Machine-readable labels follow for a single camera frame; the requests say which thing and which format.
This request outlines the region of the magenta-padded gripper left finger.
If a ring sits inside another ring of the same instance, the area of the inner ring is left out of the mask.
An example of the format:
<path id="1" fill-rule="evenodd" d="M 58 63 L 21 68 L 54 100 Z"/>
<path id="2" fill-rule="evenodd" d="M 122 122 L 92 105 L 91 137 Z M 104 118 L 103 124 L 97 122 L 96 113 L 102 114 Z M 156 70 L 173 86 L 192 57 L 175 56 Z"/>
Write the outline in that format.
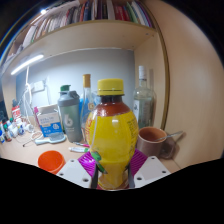
<path id="1" fill-rule="evenodd" d="M 83 188 L 96 189 L 98 185 L 96 161 L 89 152 L 78 159 L 70 159 L 57 176 Z"/>

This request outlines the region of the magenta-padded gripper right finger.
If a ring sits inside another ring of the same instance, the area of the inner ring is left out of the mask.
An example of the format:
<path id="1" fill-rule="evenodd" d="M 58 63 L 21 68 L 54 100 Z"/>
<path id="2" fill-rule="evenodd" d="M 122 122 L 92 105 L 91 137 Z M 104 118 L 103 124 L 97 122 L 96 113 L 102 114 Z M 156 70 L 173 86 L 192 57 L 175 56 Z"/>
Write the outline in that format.
<path id="1" fill-rule="evenodd" d="M 135 150 L 128 167 L 130 189 L 144 187 L 167 175 L 170 175 L 170 172 L 156 156 L 147 157 L 139 150 Z"/>

